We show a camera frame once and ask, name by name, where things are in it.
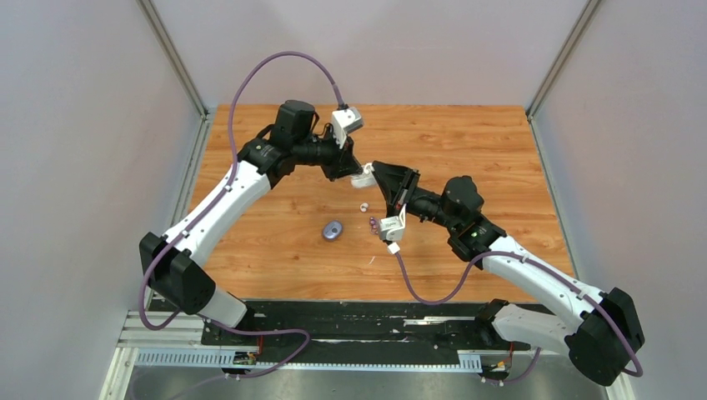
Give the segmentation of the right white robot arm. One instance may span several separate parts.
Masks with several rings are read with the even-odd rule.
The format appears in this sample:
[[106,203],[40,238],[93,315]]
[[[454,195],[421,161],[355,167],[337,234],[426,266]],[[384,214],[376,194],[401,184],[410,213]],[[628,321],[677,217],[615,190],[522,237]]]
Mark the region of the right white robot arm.
[[[364,167],[386,203],[379,236],[395,256],[405,285],[415,300],[444,304],[461,290],[472,268],[491,273],[522,289],[545,308],[532,312],[494,299],[477,316],[476,336],[487,348],[506,341],[527,343],[538,353],[566,356],[586,378],[609,387],[622,374],[644,375],[637,352],[645,343],[633,298],[614,287],[602,290],[571,277],[535,256],[482,213],[484,199],[469,175],[450,178],[442,192],[419,186],[419,171],[373,161]],[[450,294],[439,300],[418,295],[399,246],[407,217],[415,216],[447,230],[448,245],[467,264]]]

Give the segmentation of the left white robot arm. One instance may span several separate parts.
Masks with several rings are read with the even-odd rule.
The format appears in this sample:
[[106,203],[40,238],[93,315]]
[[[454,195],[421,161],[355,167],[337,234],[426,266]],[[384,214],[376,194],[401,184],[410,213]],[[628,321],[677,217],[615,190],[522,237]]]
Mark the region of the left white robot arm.
[[298,165],[315,166],[334,181],[363,171],[353,154],[350,133],[364,125],[355,107],[334,110],[323,132],[313,131],[315,107],[288,100],[275,121],[246,142],[216,187],[179,223],[165,233],[147,233],[139,243],[143,285],[178,310],[223,324],[233,343],[248,343],[255,321],[248,306],[220,288],[203,266],[227,231],[257,200]]

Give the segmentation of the white earbud charging case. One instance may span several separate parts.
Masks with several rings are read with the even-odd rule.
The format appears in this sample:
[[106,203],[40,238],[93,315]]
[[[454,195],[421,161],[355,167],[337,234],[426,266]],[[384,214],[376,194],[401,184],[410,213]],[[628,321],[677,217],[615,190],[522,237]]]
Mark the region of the white earbud charging case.
[[363,165],[362,172],[360,174],[354,174],[350,177],[350,182],[353,188],[370,188],[377,185],[374,176],[374,166],[371,162]]

